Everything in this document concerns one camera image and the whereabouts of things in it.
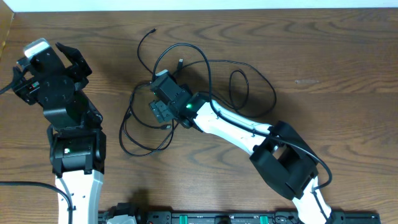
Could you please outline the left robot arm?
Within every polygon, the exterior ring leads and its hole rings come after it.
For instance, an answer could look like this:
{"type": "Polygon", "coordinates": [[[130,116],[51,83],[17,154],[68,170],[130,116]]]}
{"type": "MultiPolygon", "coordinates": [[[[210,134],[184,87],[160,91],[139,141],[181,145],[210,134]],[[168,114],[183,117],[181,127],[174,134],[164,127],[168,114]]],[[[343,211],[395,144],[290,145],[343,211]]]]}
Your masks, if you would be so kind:
{"type": "Polygon", "coordinates": [[[61,191],[59,223],[98,223],[106,158],[103,117],[83,92],[92,71],[80,51],[56,47],[70,66],[45,39],[37,39],[24,47],[13,69],[12,90],[27,104],[39,104],[50,123],[50,163],[61,191]]]}

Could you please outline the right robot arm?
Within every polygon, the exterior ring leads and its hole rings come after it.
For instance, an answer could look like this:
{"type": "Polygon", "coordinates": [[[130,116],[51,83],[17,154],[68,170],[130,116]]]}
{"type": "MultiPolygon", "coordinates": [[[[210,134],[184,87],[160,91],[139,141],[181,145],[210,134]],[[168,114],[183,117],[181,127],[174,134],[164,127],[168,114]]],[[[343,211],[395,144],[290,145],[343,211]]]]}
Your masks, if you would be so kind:
{"type": "Polygon", "coordinates": [[[289,124],[258,123],[233,113],[202,93],[178,85],[167,71],[155,75],[150,108],[158,122],[171,119],[184,128],[213,134],[242,149],[264,182],[291,200],[302,223],[331,223],[332,211],[320,192],[321,159],[289,124]]]}

